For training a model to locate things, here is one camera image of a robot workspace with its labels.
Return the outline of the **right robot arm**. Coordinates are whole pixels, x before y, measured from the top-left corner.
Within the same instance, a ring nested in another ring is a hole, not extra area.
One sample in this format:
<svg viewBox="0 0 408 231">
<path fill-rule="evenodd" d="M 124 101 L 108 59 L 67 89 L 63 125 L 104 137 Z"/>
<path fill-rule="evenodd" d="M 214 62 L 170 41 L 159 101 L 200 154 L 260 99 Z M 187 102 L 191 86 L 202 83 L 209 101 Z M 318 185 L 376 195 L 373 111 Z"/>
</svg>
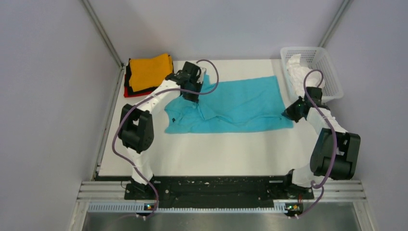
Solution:
<svg viewBox="0 0 408 231">
<path fill-rule="evenodd" d="M 309 163 L 294 169 L 292 180 L 282 185 L 288 198 L 299 195 L 302 187 L 320 189 L 328 180 L 350 180 L 356 171 L 361 137 L 341 127 L 321 98 L 320 88 L 306 87 L 304 97 L 282 112 L 296 123 L 305 119 L 318 135 Z"/>
</svg>

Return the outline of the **teal polo shirt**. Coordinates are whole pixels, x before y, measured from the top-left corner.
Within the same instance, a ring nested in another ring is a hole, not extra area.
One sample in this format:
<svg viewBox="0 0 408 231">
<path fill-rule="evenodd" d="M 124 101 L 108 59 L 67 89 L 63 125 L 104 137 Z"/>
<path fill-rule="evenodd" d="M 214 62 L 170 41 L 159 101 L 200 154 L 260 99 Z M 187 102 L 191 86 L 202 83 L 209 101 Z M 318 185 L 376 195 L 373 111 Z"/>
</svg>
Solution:
<svg viewBox="0 0 408 231">
<path fill-rule="evenodd" d="M 203 91 L 193 103 L 178 97 L 165 111 L 167 134 L 243 133 L 293 128 L 293 122 L 282 115 L 285 110 L 276 76 L 219 82 L 211 84 L 204 77 Z"/>
</svg>

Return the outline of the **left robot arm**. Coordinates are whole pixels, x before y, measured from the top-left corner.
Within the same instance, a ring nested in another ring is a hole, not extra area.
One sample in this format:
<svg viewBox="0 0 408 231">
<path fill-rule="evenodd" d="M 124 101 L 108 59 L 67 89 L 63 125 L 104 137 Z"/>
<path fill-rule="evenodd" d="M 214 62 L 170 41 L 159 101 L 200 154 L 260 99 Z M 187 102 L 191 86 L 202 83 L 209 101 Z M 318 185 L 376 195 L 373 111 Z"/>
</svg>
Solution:
<svg viewBox="0 0 408 231">
<path fill-rule="evenodd" d="M 154 186 L 150 183 L 153 172 L 146 153 L 154 140 L 153 117 L 164 111 L 173 99 L 198 102 L 205 74 L 206 68 L 185 62 L 178 72 L 166 76 L 158 88 L 141 102 L 123 106 L 115 137 L 126 149 L 124 158 L 133 168 L 131 186 L 136 188 L 141 198 L 148 199 L 154 193 Z"/>
</svg>

